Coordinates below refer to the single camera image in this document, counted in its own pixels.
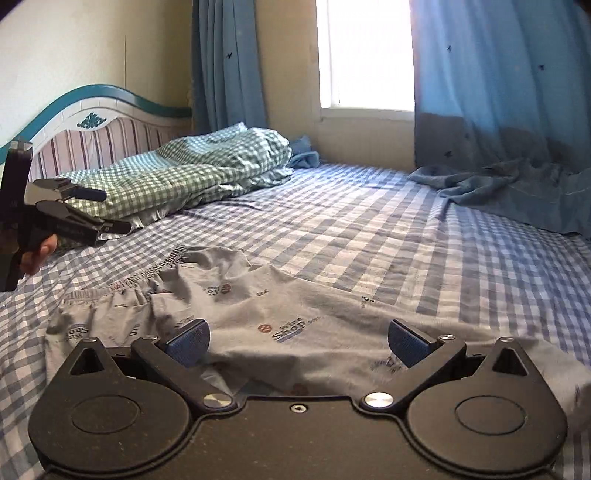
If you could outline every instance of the window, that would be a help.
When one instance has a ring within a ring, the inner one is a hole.
[[[379,110],[412,118],[408,0],[316,0],[316,7],[323,115],[364,109],[370,116]]]

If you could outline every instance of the headboard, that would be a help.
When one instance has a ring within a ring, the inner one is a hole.
[[[103,168],[191,134],[191,109],[114,85],[86,85],[52,102],[17,136],[33,144],[30,180]],[[8,144],[0,148],[0,177]]]

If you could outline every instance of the circular pad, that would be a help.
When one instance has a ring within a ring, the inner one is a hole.
[[[72,423],[86,433],[115,433],[126,429],[139,415],[138,404],[117,395],[89,398],[72,412]]]
[[[532,472],[566,435],[560,406],[536,393],[517,375],[447,382],[416,396],[407,424],[425,454],[466,475]]]
[[[50,384],[31,415],[31,441],[50,463],[112,475],[157,461],[184,437],[191,414],[180,395],[123,375],[95,375]]]
[[[467,429],[484,435],[506,435],[525,421],[525,413],[517,403],[488,395],[464,400],[456,408],[456,417]]]

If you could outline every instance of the teal headboard trim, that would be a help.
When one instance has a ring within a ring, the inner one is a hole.
[[[134,107],[143,110],[144,112],[151,113],[157,116],[163,116],[166,118],[190,118],[191,109],[188,107],[173,107],[159,105],[158,103],[151,102],[139,95],[136,95],[128,90],[125,90],[115,85],[96,84],[96,85],[84,85],[78,87],[68,93],[63,94],[58,99],[54,100],[49,104],[39,115],[37,115],[31,122],[16,136],[16,138],[22,138],[25,141],[30,141],[44,126],[47,125],[49,120],[55,117],[64,108],[70,106],[73,103],[79,102],[80,100],[86,100],[87,98],[95,97],[108,97],[122,102],[133,105]],[[8,151],[7,143],[0,148],[0,165],[6,160],[6,153]]]

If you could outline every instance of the blue cloth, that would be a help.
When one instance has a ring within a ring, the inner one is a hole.
[[[267,127],[254,0],[193,0],[191,56],[198,134]]]
[[[312,150],[312,144],[307,135],[290,142],[291,159],[287,164],[291,168],[316,168],[320,165],[320,155]]]
[[[572,0],[412,0],[412,179],[591,236],[591,22]]]

